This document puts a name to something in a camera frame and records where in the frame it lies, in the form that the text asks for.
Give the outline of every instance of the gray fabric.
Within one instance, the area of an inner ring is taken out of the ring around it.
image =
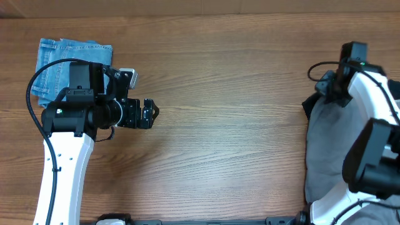
[[[355,101],[342,108],[324,104],[321,98],[312,109],[307,131],[306,201],[321,199],[342,179],[342,165],[364,123]],[[400,205],[400,196],[385,201]],[[395,210],[369,205],[347,219],[343,224],[399,224]]]

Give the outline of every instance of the blue denim fabric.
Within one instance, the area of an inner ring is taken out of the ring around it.
[[[76,58],[95,63],[111,65],[113,47],[100,45],[95,41],[79,42],[68,39],[54,41],[41,39],[37,54],[36,71],[58,59]],[[32,86],[32,94],[39,96],[39,105],[47,107],[55,100],[59,91],[69,85],[69,63],[62,62],[43,71]],[[104,76],[104,87],[107,88],[109,78]]]

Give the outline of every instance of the wood grain surface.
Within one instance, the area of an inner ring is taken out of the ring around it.
[[[308,67],[338,60],[341,44],[357,40],[400,79],[399,36],[400,13],[0,20],[0,224],[31,224],[36,212],[43,139],[24,93],[40,38],[112,44],[113,65],[140,74],[129,97],[161,110],[152,129],[116,129],[96,144],[81,219],[176,221],[295,215]]]
[[[399,12],[398,0],[0,0],[5,18]]]

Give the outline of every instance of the folded jeans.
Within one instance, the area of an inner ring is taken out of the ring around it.
[[[36,71],[58,59],[75,58],[111,65],[113,47],[100,45],[95,41],[79,42],[68,39],[55,41],[41,39],[37,53]],[[69,86],[69,63],[62,62],[43,71],[34,81],[32,94],[39,96],[38,104],[44,108],[55,100],[62,88]],[[109,78],[104,76],[106,89]]]

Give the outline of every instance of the white arm casing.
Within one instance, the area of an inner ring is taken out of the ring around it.
[[[50,141],[56,153],[57,166],[61,168],[57,173],[57,191],[51,224],[79,224],[83,182],[94,141],[86,134],[74,137],[73,132],[54,132]],[[44,171],[34,225],[46,223],[53,185],[52,168],[49,148],[44,142]]]
[[[382,87],[387,92],[392,105],[396,112],[399,112],[396,102],[394,101],[389,88],[388,79],[376,72],[367,72],[376,81],[382,84]],[[367,76],[360,72],[354,74],[348,87],[349,94],[353,98],[352,101],[357,102],[360,116],[366,124],[369,119],[384,119],[390,124],[396,125],[388,102],[384,97],[381,89]],[[311,204],[310,220],[315,225],[330,225],[333,219],[348,206],[358,202],[359,200],[379,201],[376,196],[363,192],[353,193],[349,191],[348,185],[342,180],[336,184],[322,199]],[[358,212],[368,204],[356,206],[336,223],[340,225],[347,218]]]

